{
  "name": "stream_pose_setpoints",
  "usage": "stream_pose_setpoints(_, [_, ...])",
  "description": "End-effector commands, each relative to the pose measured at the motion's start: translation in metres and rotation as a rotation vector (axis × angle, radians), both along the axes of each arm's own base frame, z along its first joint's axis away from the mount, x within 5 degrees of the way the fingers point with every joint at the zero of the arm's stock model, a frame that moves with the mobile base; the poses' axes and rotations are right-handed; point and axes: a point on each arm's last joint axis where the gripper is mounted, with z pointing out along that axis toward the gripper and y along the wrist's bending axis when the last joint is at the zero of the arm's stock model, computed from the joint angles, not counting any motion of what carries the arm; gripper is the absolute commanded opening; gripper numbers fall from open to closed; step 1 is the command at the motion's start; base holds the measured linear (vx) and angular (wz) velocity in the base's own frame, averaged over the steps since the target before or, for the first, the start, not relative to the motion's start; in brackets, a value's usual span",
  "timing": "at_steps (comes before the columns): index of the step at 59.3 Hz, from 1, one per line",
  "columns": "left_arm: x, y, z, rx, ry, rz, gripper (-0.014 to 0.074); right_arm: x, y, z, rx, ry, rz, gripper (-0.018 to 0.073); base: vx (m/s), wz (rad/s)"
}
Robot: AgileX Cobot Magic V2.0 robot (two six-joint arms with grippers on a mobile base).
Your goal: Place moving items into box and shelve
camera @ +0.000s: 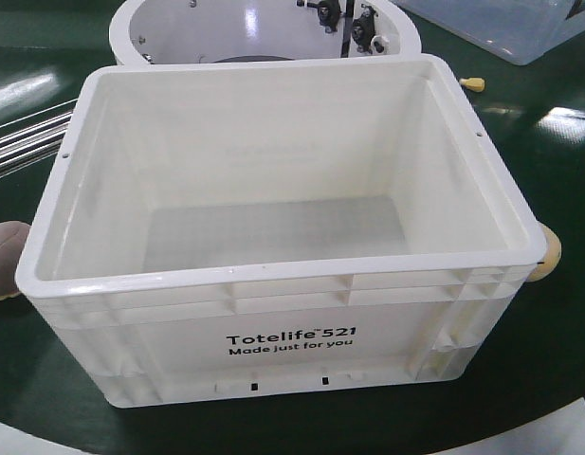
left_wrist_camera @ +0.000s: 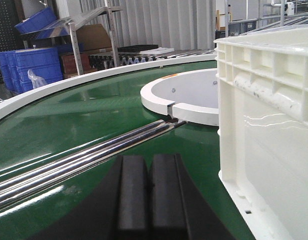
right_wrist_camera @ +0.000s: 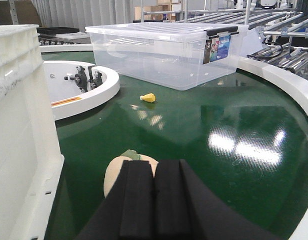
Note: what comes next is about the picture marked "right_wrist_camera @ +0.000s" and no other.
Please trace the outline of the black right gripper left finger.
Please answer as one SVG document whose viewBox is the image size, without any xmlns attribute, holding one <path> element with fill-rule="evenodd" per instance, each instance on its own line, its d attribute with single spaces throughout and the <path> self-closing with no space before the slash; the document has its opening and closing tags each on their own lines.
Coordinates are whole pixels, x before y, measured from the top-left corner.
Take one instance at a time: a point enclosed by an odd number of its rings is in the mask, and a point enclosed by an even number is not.
<svg viewBox="0 0 308 240">
<path fill-rule="evenodd" d="M 153 174 L 149 162 L 123 162 L 109 194 L 76 239 L 153 239 Z"/>
</svg>

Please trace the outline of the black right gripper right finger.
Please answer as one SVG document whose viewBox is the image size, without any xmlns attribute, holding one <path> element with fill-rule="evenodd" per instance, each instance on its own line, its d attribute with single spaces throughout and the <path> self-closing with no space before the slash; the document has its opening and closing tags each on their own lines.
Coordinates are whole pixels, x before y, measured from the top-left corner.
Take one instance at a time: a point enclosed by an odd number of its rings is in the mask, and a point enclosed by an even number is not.
<svg viewBox="0 0 308 240">
<path fill-rule="evenodd" d="M 159 161 L 155 177 L 158 240 L 274 240 L 219 199 L 183 159 Z"/>
</svg>

